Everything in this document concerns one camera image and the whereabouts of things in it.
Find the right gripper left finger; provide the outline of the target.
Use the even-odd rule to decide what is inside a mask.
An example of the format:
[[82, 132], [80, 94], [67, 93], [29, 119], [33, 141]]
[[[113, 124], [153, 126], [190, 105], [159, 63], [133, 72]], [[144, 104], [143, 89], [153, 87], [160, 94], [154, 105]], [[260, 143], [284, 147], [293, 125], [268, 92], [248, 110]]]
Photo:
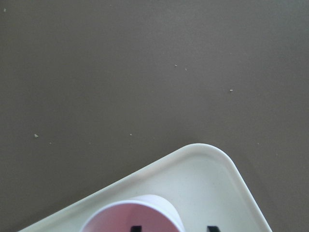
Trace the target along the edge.
[[130, 232], [142, 232], [142, 226], [138, 225], [138, 226], [132, 226], [130, 228]]

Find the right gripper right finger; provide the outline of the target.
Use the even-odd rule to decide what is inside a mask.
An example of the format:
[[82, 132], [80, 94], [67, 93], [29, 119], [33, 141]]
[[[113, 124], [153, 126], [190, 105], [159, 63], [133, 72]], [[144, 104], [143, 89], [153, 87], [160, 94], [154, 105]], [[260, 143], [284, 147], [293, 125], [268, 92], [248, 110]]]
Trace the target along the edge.
[[207, 226], [206, 232], [220, 232], [220, 229], [218, 226]]

